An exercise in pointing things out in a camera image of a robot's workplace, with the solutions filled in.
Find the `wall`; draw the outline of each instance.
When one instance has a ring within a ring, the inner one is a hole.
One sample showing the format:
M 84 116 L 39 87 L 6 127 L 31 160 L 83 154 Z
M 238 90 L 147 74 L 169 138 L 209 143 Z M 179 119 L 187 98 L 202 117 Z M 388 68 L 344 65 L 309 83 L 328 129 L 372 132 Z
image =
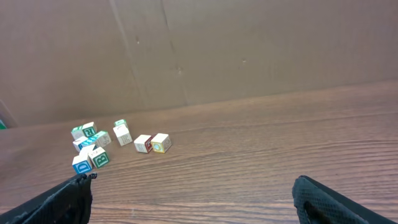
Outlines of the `wall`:
M 18 126 L 398 77 L 395 0 L 0 0 Z

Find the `toy block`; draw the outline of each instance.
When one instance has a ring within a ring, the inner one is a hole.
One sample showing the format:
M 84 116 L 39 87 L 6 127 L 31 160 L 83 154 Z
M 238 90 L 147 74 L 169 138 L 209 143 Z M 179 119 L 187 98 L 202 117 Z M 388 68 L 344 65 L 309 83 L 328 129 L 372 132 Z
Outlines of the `toy block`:
M 119 121 L 116 121 L 114 123 L 114 126 L 117 127 L 117 126 L 122 125 L 122 124 L 126 125 L 126 127 L 129 128 L 129 126 L 127 125 L 127 121 L 125 119 L 120 119 Z
M 97 133 L 97 127 L 95 126 L 94 122 L 84 124 L 81 127 L 81 130 L 83 131 L 86 137 L 91 137 L 95 135 L 95 133 Z
M 130 132 L 125 124 L 114 127 L 113 131 L 119 140 L 120 146 L 124 146 L 125 144 L 132 142 Z
M 88 153 L 94 151 L 96 148 L 97 146 L 95 144 L 85 146 L 80 150 L 79 155 L 88 155 Z
M 86 141 L 82 142 L 81 145 L 83 147 L 89 146 L 89 145 L 92 145 L 92 144 L 95 144 L 96 146 L 98 146 L 96 141 L 97 141 L 97 139 L 95 137 L 90 137 Z
M 172 145 L 169 135 L 162 133 L 157 134 L 150 141 L 150 143 L 152 144 L 152 147 L 154 148 L 155 152 L 161 152 L 161 153 L 165 153 Z
M 79 155 L 73 158 L 72 166 L 77 174 L 84 174 L 93 170 L 93 164 L 88 155 Z
M 85 142 L 87 139 L 88 139 L 87 137 L 82 136 L 73 141 L 73 145 L 78 152 L 80 152 L 80 150 L 83 148 L 82 143 Z
M 100 131 L 96 133 L 93 137 L 96 138 L 96 145 L 99 147 L 105 147 L 112 141 L 107 131 Z
M 105 164 L 109 163 L 109 157 L 102 147 L 99 147 L 94 151 L 88 153 L 88 157 L 97 168 L 103 167 L 105 166 Z
M 138 152 L 149 153 L 152 150 L 152 144 L 150 143 L 152 136 L 141 134 L 136 140 L 134 140 L 134 145 Z
M 82 127 L 83 126 L 75 127 L 70 132 L 72 134 L 74 140 L 77 140 L 77 139 L 79 139 L 79 138 L 81 138 L 81 137 L 83 137 L 85 135 L 83 133 Z

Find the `brown tabletop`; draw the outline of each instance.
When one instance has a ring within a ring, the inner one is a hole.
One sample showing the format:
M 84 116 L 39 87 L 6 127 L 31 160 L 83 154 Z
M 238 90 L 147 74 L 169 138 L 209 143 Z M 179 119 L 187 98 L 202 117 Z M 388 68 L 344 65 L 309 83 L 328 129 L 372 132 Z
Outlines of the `brown tabletop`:
M 173 146 L 120 147 L 121 118 Z M 75 175 L 70 130 L 89 121 L 113 139 L 90 223 L 297 223 L 299 175 L 398 222 L 397 81 L 0 131 L 0 213 Z

